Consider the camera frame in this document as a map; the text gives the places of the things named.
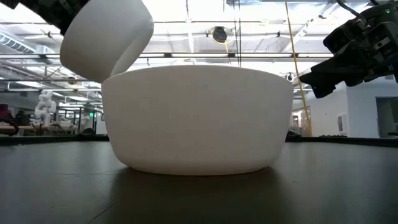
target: ceiling light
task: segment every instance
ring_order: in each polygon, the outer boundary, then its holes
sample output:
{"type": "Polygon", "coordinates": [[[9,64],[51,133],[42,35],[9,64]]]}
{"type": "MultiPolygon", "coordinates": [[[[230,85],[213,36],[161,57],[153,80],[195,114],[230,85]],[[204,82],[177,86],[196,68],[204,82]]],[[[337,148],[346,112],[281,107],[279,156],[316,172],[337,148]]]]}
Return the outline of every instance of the ceiling light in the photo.
{"type": "Polygon", "coordinates": [[[172,54],[172,57],[228,57],[228,54],[172,54]]]}
{"type": "Polygon", "coordinates": [[[39,84],[38,82],[23,81],[23,82],[16,82],[16,83],[25,85],[25,86],[36,87],[36,88],[43,87],[43,85],[39,84]]]}
{"type": "Polygon", "coordinates": [[[292,54],[240,54],[242,57],[292,57],[292,54]]]}
{"type": "Polygon", "coordinates": [[[59,93],[52,93],[53,95],[55,95],[55,96],[61,96],[61,97],[65,97],[64,95],[62,95],[62,94],[59,94],[59,93]]]}
{"type": "Polygon", "coordinates": [[[62,108],[64,110],[80,110],[80,108],[71,108],[71,107],[67,107],[67,108],[62,108]]]}
{"type": "Polygon", "coordinates": [[[40,34],[40,35],[27,36],[27,37],[24,37],[24,39],[32,40],[32,39],[41,39],[41,38],[47,38],[47,37],[48,37],[47,35],[40,34]]]}
{"type": "Polygon", "coordinates": [[[74,89],[45,89],[48,91],[75,91],[74,89]]]}
{"type": "Polygon", "coordinates": [[[17,54],[17,55],[0,55],[0,59],[37,59],[38,55],[17,54]]]}
{"type": "Polygon", "coordinates": [[[73,102],[73,104],[77,104],[77,105],[85,105],[85,104],[102,105],[101,102],[73,102]]]}
{"type": "Polygon", "coordinates": [[[333,57],[333,54],[298,54],[298,57],[333,57]]]}
{"type": "Polygon", "coordinates": [[[101,91],[101,89],[77,89],[78,91],[101,91]]]}
{"type": "Polygon", "coordinates": [[[65,110],[59,110],[58,114],[65,114],[65,110]]]}
{"type": "Polygon", "coordinates": [[[77,100],[77,101],[87,101],[88,100],[87,98],[81,97],[81,96],[68,96],[68,97],[73,100],[77,100]]]}
{"type": "Polygon", "coordinates": [[[303,89],[303,91],[313,91],[312,89],[303,89]]]}
{"type": "Polygon", "coordinates": [[[82,105],[62,105],[62,106],[67,106],[67,107],[70,107],[70,108],[80,108],[80,107],[82,107],[82,105]]]}
{"type": "Polygon", "coordinates": [[[141,54],[140,58],[147,58],[147,57],[164,57],[164,54],[141,54]]]}
{"type": "Polygon", "coordinates": [[[7,91],[39,91],[36,89],[8,89],[7,91]]]}
{"type": "Polygon", "coordinates": [[[47,54],[47,55],[45,55],[47,58],[55,58],[55,59],[57,59],[57,58],[60,58],[60,55],[59,54],[47,54]]]}

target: table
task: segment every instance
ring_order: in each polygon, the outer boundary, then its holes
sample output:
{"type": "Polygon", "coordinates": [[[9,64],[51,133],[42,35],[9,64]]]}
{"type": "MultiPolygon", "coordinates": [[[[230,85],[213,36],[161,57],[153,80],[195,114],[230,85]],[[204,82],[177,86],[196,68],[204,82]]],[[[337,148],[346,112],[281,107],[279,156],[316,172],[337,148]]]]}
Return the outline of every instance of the table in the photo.
{"type": "Polygon", "coordinates": [[[397,223],[398,149],[287,143],[250,174],[121,164],[108,142],[0,147],[0,223],[397,223]]]}
{"type": "MultiPolygon", "coordinates": [[[[20,130],[35,130],[35,129],[40,129],[40,127],[36,126],[18,126],[18,128],[20,130]]],[[[48,129],[48,126],[42,126],[41,129],[48,129]]],[[[0,126],[0,130],[15,130],[15,128],[13,126],[9,126],[9,125],[4,125],[4,126],[0,126]]]]}

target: cable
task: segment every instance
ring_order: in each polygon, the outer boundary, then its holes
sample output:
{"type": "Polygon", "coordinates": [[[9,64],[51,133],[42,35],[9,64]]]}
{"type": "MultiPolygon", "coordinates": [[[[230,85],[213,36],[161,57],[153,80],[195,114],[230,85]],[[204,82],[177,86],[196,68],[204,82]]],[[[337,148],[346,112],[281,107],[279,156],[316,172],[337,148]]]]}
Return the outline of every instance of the cable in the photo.
{"type": "Polygon", "coordinates": [[[300,81],[300,75],[299,75],[299,69],[297,68],[297,57],[296,53],[294,50],[294,42],[293,42],[293,33],[292,33],[292,25],[290,23],[290,17],[289,17],[289,7],[287,6],[287,0],[285,0],[285,7],[286,7],[286,14],[287,14],[287,22],[289,24],[289,34],[290,34],[290,41],[292,43],[292,51],[293,51],[293,59],[294,59],[294,66],[296,68],[296,74],[297,74],[297,80],[298,80],[298,85],[300,86],[300,92],[301,92],[301,97],[303,98],[303,104],[304,104],[304,111],[305,111],[305,117],[307,118],[308,121],[308,130],[310,131],[310,137],[312,137],[312,125],[311,125],[311,119],[308,115],[308,109],[307,109],[307,102],[305,101],[305,94],[303,91],[303,86],[300,81]]]}
{"type": "Polygon", "coordinates": [[[337,3],[343,8],[349,11],[350,13],[354,14],[356,17],[360,18],[362,22],[366,23],[365,17],[363,17],[359,12],[355,11],[354,9],[350,8],[346,4],[344,4],[341,0],[337,0],[337,3]]]}
{"type": "MultiPolygon", "coordinates": [[[[235,0],[232,1],[233,9],[235,12],[235,0]]],[[[236,18],[234,16],[234,25],[235,25],[235,43],[236,43],[236,55],[238,56],[238,66],[240,67],[241,64],[239,62],[239,49],[238,49],[238,31],[236,30],[236,18]]]]}
{"type": "Polygon", "coordinates": [[[226,53],[228,54],[229,64],[232,66],[231,57],[229,56],[229,52],[228,52],[228,45],[226,43],[225,43],[225,50],[226,50],[226,53]]]}
{"type": "Polygon", "coordinates": [[[0,122],[8,123],[10,126],[14,127],[13,131],[0,131],[0,134],[7,134],[9,136],[14,136],[14,135],[18,134],[19,127],[15,122],[13,122],[12,120],[7,119],[7,118],[0,118],[0,122]]]}
{"type": "Polygon", "coordinates": [[[371,3],[372,3],[374,6],[380,5],[376,0],[371,0],[371,3]]]}
{"type": "Polygon", "coordinates": [[[241,0],[238,0],[238,9],[239,9],[239,58],[241,61],[241,67],[242,67],[242,26],[241,26],[241,0]]]}

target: white wall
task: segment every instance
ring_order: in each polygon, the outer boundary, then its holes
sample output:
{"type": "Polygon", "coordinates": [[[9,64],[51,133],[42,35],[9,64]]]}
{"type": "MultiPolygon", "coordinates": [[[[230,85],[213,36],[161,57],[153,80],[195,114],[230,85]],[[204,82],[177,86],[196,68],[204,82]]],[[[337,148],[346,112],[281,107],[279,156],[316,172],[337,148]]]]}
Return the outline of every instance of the white wall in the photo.
{"type": "Polygon", "coordinates": [[[350,137],[378,138],[376,97],[398,96],[398,83],[384,77],[347,88],[350,137]]]}
{"type": "Polygon", "coordinates": [[[27,92],[27,97],[15,93],[0,93],[0,103],[8,104],[8,107],[34,110],[39,101],[38,92],[27,92]]]}
{"type": "MultiPolygon", "coordinates": [[[[344,83],[339,84],[334,92],[324,98],[316,99],[312,92],[306,95],[307,106],[311,111],[312,135],[340,135],[337,115],[348,114],[348,100],[344,83]]],[[[303,103],[294,103],[293,110],[304,108],[303,103]]]]}

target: white robot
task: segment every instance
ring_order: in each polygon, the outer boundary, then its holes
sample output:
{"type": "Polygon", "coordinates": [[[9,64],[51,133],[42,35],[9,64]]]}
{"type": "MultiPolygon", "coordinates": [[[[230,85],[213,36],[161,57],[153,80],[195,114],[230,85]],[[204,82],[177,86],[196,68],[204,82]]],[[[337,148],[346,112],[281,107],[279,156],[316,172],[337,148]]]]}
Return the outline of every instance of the white robot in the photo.
{"type": "Polygon", "coordinates": [[[50,125],[51,113],[55,113],[57,106],[54,101],[51,100],[52,91],[43,90],[39,95],[39,102],[35,107],[35,120],[33,121],[34,126],[50,125]]]}

